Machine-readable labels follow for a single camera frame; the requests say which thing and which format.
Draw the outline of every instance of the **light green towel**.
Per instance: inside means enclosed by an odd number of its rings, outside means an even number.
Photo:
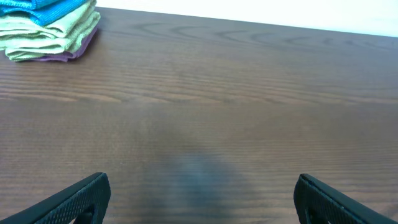
[[[94,11],[95,4],[95,0],[88,1],[66,16],[44,27],[32,22],[29,15],[24,13],[1,16],[0,42],[15,35],[24,37],[38,37],[41,35],[51,38],[66,37],[85,14],[90,15]]]
[[[7,46],[15,47],[7,47],[6,55],[10,60],[20,61],[64,51],[75,53],[81,46],[81,40],[91,33],[100,17],[98,12],[92,12],[88,18],[82,17],[81,22],[65,38],[12,38]]]

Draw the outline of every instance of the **wooden table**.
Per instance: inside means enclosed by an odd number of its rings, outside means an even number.
[[[398,220],[397,39],[98,10],[80,60],[0,60],[0,219],[101,171],[105,223],[298,223],[304,172]]]

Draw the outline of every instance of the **blue towel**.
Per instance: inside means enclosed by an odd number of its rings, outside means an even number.
[[[32,22],[36,23],[39,26],[46,26],[50,23],[55,22],[59,18],[68,14],[69,12],[72,12],[73,10],[77,9],[85,2],[86,0],[61,0],[36,10],[23,9],[21,7],[2,6],[0,7],[0,16],[3,16],[10,12],[17,12],[17,11],[27,12],[29,13]]]
[[[22,9],[39,9],[43,6],[49,5],[59,0],[1,0],[0,7],[11,6],[18,7]]]

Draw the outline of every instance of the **wood grain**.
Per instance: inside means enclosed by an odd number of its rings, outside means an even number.
[[[298,223],[303,172],[398,220],[397,39],[99,11],[80,60],[0,60],[0,219],[101,171],[105,223]]]

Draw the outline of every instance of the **microfiber cloth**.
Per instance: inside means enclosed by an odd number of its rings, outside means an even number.
[[[34,23],[40,26],[45,26],[65,16],[69,12],[72,12],[85,2],[86,0],[60,0],[39,9],[26,9],[18,6],[1,6],[0,16],[11,12],[26,12]]]
[[[48,6],[59,0],[2,0],[0,1],[0,7],[11,6],[18,7],[22,9],[39,9],[43,6]]]
[[[100,14],[92,12],[88,18],[82,17],[65,38],[49,37],[15,37],[0,45],[6,49],[6,55],[13,61],[43,57],[45,54],[59,54],[64,51],[75,53],[81,47],[81,41],[87,37],[97,25]]]
[[[0,43],[18,35],[24,37],[38,37],[40,35],[51,38],[66,37],[85,14],[88,16],[94,11],[95,5],[96,1],[88,1],[61,19],[43,27],[32,22],[29,15],[25,13],[15,12],[1,16]]]
[[[75,52],[75,53],[71,53],[71,52],[63,52],[60,54],[48,54],[45,55],[43,57],[40,58],[33,58],[32,60],[35,61],[41,61],[41,62],[46,62],[46,61],[61,61],[61,62],[67,62],[69,59],[73,59],[73,58],[78,58],[81,55],[83,55],[83,53],[85,52],[88,44],[90,43],[91,39],[93,38],[95,32],[98,30],[97,27],[95,27],[93,29],[93,31],[91,31],[91,33],[84,38],[81,41],[81,47]]]

